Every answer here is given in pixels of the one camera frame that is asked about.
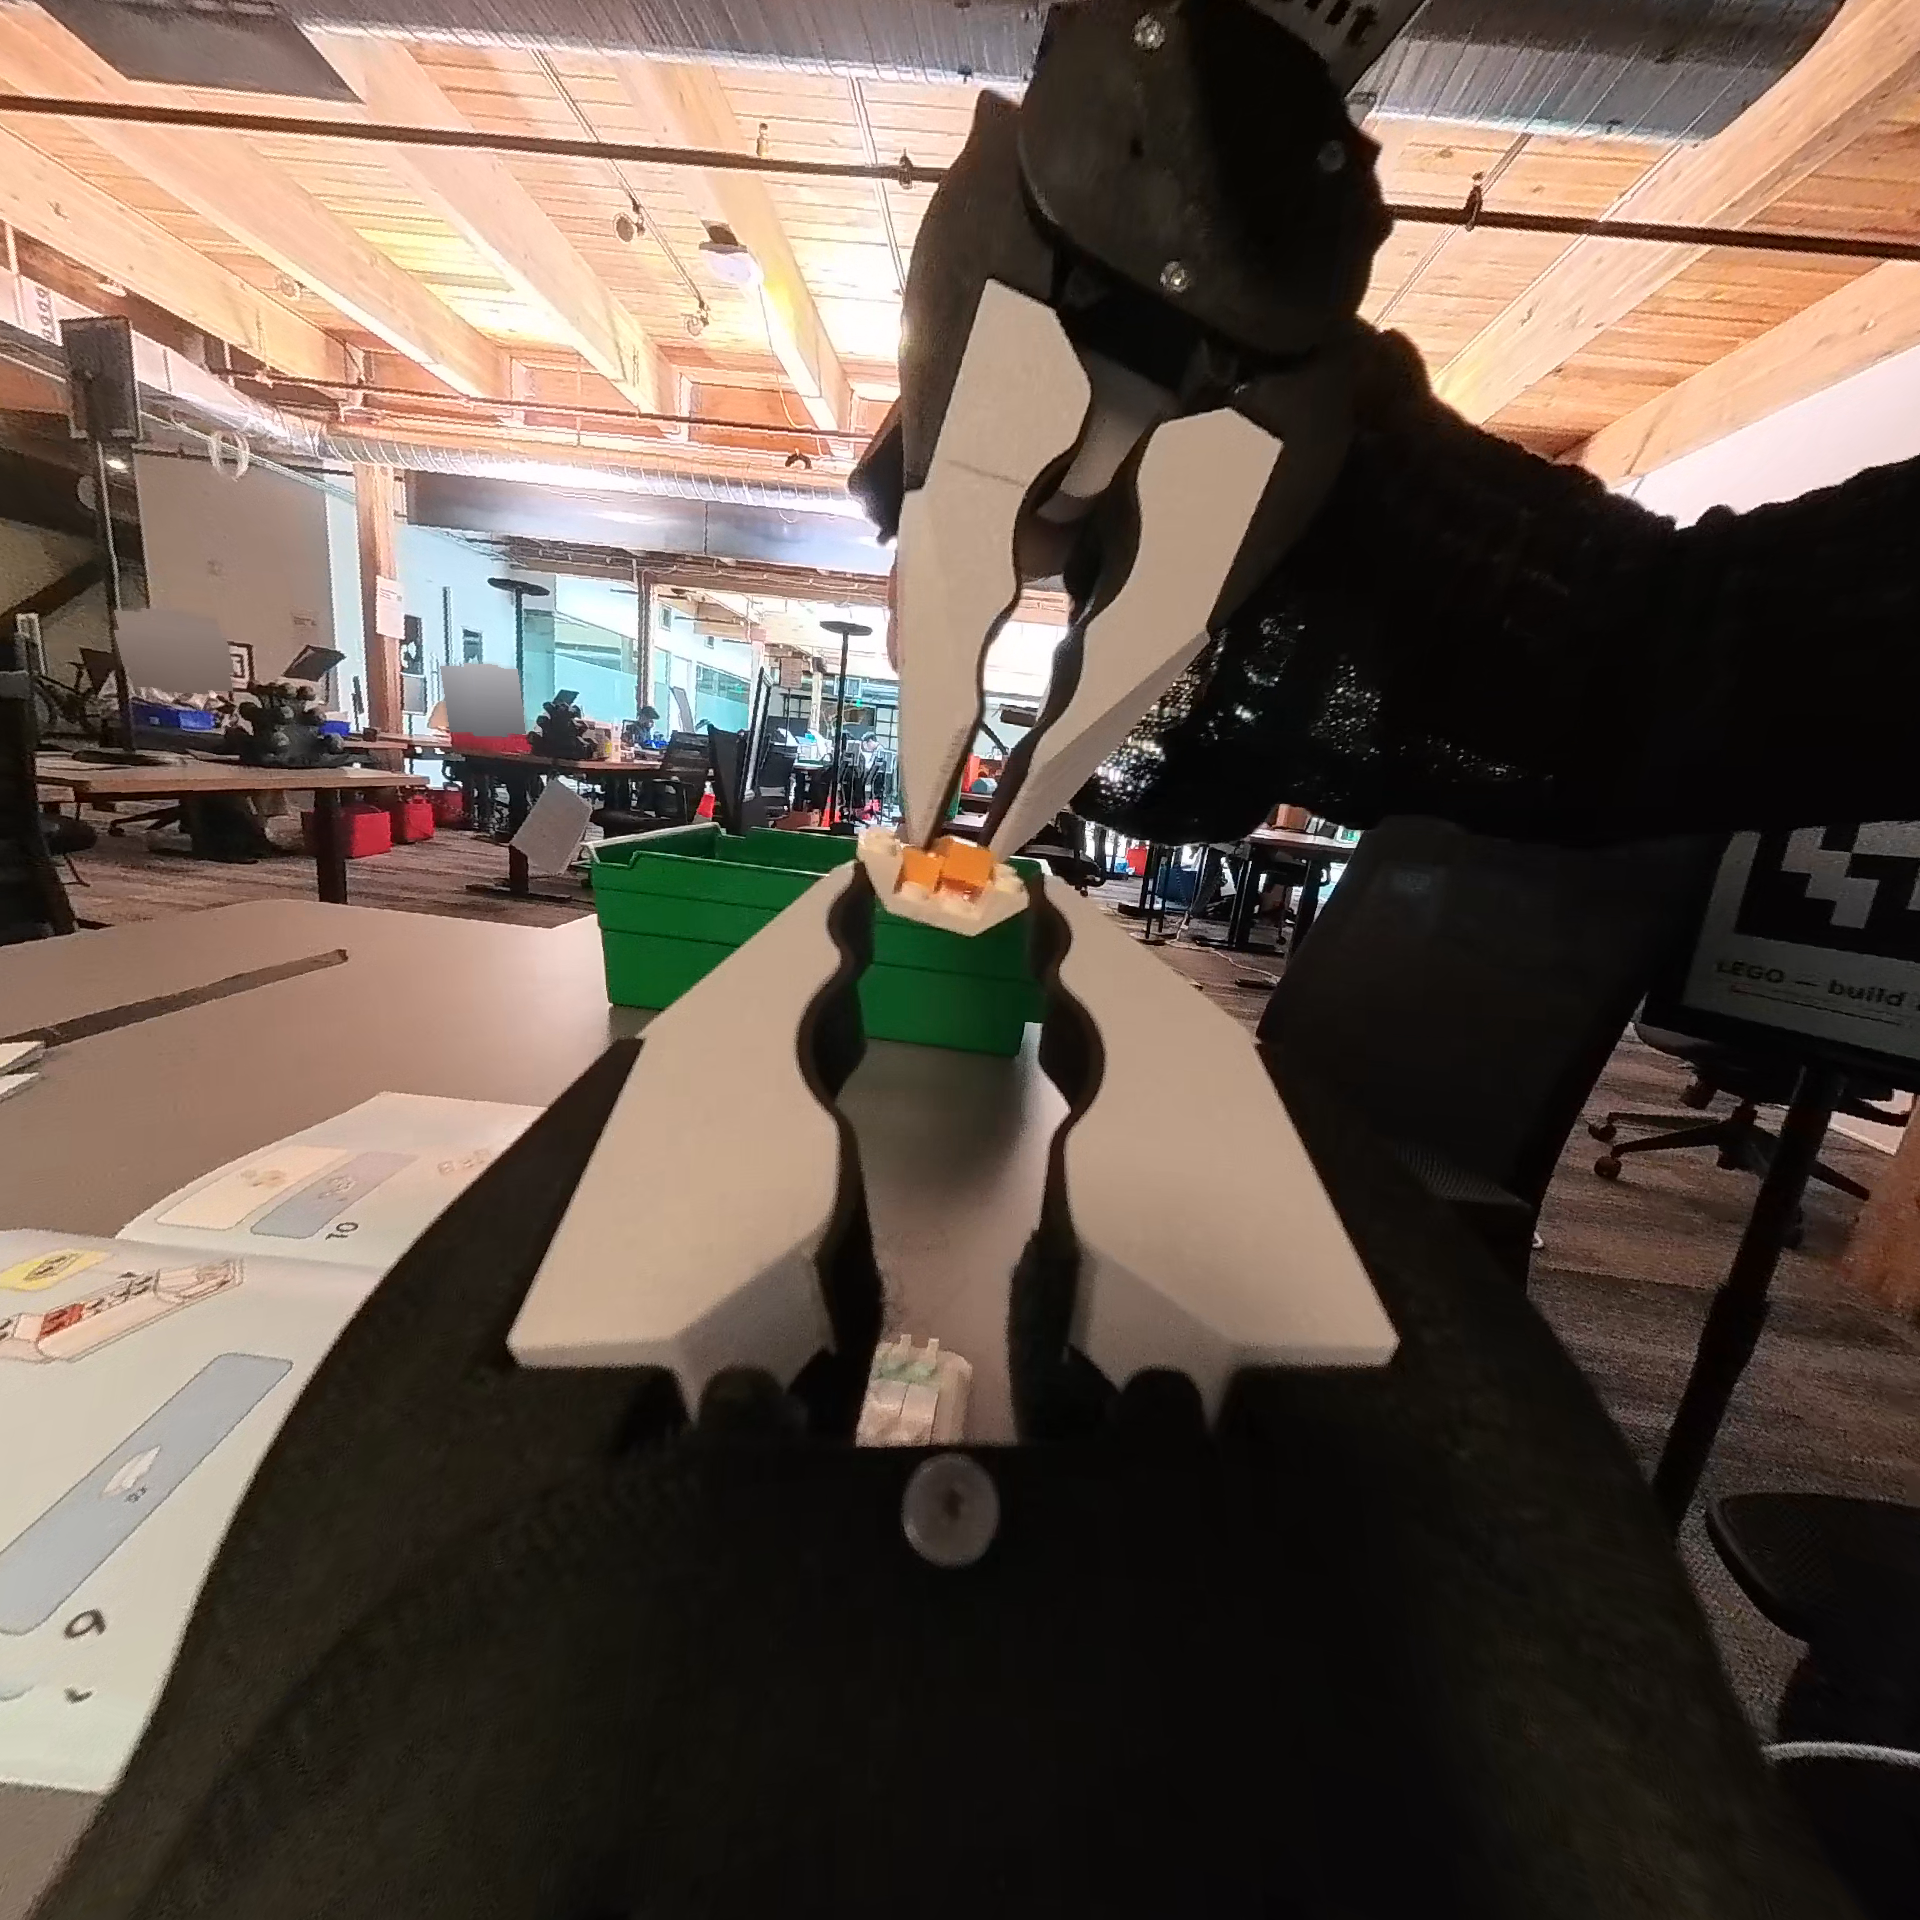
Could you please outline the wooden pillar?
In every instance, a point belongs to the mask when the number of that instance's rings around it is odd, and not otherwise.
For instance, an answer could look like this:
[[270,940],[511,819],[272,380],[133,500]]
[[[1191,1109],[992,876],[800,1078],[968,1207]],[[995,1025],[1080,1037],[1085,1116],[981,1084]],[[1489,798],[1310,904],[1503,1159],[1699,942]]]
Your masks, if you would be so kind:
[[1843,1279],[1856,1295],[1918,1329],[1918,1109],[1869,1199],[1843,1256]]

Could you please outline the silver air duct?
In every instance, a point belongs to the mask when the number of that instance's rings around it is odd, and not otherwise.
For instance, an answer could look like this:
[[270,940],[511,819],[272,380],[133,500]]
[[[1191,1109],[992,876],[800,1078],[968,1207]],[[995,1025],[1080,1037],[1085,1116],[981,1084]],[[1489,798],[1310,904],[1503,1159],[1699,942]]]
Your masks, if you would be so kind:
[[1354,89],[1377,120],[1697,143],[1827,31],[1837,2],[1430,2]]

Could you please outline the white board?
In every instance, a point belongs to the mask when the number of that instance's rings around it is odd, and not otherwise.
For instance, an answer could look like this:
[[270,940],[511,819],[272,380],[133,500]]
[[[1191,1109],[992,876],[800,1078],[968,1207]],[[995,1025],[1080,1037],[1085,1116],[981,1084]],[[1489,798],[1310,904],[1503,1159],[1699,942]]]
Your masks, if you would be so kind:
[[508,895],[514,899],[560,899],[540,882],[576,882],[583,846],[588,841],[593,804],[568,780],[550,775],[517,816],[508,848]]

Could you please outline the black speaker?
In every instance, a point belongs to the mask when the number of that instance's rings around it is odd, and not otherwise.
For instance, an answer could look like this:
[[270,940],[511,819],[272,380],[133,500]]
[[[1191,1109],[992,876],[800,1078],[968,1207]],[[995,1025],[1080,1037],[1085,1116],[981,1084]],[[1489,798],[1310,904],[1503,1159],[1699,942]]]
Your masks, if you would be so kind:
[[61,322],[68,419],[90,445],[135,445],[143,431],[132,324],[126,317]]

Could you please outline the black sign stand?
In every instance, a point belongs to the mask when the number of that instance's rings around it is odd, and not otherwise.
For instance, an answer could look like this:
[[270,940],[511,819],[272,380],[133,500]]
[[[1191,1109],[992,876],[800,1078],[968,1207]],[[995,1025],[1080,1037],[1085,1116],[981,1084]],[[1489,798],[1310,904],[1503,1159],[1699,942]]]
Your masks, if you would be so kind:
[[1733,1265],[1710,1301],[1694,1368],[1649,1485],[1673,1538],[1684,1528],[1716,1437],[1759,1347],[1790,1226],[1813,1180],[1842,1087],[1843,1074],[1830,1064],[1802,1070]]

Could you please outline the white lego model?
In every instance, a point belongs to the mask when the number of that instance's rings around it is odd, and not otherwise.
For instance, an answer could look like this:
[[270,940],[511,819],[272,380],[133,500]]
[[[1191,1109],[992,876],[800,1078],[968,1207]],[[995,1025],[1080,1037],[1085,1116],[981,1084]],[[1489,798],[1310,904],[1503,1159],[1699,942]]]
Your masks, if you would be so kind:
[[968,1438],[974,1366],[937,1339],[883,1337],[866,1380],[860,1448],[946,1448]]

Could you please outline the open lego instruction booklet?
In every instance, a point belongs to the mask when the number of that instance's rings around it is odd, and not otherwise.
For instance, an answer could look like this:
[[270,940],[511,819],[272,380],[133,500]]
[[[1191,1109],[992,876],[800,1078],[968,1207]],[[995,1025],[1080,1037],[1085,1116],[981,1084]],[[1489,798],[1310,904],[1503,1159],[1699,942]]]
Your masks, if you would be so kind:
[[114,1786],[275,1431],[372,1289],[539,1116],[383,1093],[114,1237],[4,1228],[7,1786]]

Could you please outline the white and orange lego piece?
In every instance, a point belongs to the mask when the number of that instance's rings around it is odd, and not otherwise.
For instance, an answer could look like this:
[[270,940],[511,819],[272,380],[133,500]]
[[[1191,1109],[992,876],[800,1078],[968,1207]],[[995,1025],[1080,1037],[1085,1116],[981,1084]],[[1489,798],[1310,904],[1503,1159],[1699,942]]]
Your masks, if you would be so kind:
[[962,837],[919,846],[873,826],[855,846],[879,906],[906,923],[979,939],[1014,923],[1032,904],[1028,879],[1012,864]]

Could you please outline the black and white tag sign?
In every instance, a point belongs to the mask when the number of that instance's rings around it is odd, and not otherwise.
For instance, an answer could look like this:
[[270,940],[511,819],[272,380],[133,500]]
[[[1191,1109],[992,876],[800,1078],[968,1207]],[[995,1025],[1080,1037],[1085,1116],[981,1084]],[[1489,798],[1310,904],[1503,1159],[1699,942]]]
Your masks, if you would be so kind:
[[1675,1003],[1917,1067],[1918,824],[1735,834]]

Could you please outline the wooden table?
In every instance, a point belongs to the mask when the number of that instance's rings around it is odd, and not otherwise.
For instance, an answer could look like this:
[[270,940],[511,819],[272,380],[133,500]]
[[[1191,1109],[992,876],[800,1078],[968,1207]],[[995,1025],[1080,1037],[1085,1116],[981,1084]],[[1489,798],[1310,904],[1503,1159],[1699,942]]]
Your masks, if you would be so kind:
[[379,769],[362,763],[279,767],[215,758],[192,763],[75,760],[72,756],[35,756],[35,780],[64,788],[84,803],[120,801],[199,801],[209,796],[260,796],[265,792],[315,795],[318,828],[314,846],[318,899],[328,904],[348,902],[348,837],[343,819],[344,795],[420,792],[418,773]]

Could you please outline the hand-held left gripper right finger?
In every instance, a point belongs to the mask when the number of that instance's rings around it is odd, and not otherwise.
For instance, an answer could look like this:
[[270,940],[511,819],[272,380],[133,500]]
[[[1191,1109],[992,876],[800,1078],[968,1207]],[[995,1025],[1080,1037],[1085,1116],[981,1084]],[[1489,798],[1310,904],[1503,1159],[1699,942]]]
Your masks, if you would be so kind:
[[1173,1377],[1216,1419],[1250,1371],[1384,1368],[1400,1332],[1254,1037],[1063,882],[1030,893],[1067,1114],[1018,1264],[1018,1415]]

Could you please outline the black swivel chair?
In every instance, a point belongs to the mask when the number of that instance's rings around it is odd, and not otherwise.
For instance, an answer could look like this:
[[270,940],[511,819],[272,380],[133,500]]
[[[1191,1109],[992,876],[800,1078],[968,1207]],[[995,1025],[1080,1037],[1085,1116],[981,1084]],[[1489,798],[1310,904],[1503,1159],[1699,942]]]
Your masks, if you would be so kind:
[[1712,1151],[1724,1172],[1764,1177],[1778,1156],[1781,1137],[1763,1121],[1764,1108],[1790,1108],[1798,1070],[1784,1059],[1675,1033],[1634,1024],[1634,1037],[1647,1049],[1683,1064],[1691,1082],[1683,1095],[1686,1114],[1610,1112],[1589,1121],[1589,1137],[1603,1145],[1595,1176],[1616,1182],[1626,1157],[1670,1151]]

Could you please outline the black mesh chair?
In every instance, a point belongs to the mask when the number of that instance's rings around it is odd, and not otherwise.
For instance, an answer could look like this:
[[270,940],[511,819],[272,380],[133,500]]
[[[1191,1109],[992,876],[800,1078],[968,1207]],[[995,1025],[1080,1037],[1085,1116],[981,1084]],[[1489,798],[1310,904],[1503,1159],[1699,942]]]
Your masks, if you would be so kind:
[[1729,844],[1568,848],[1390,818],[1362,834],[1255,1039],[1267,1066],[1338,1091],[1525,1286],[1574,1121]]

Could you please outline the person's right forearm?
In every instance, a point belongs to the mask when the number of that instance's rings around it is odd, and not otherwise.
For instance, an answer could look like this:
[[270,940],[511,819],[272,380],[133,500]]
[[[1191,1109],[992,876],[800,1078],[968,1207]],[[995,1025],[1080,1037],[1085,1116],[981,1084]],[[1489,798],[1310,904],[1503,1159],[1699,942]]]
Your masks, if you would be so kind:
[[1165,844],[1279,804],[1559,846],[1914,819],[1917,519],[1909,459],[1680,528],[1363,327],[1320,516],[1073,809]]

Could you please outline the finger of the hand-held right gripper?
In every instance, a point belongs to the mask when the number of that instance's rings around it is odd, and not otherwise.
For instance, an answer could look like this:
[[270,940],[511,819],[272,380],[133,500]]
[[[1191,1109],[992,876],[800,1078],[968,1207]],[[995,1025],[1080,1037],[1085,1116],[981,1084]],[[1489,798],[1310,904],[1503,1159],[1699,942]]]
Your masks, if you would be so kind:
[[1079,452],[1091,381],[1060,314],[990,281],[896,544],[906,837],[939,837],[985,707],[989,649],[1021,597],[1021,516]]
[[1265,427],[1224,407],[1147,435],[1133,473],[1133,555],[1113,555],[1058,657],[989,846],[1010,856],[1061,814],[1201,650],[1248,526],[1281,461]]

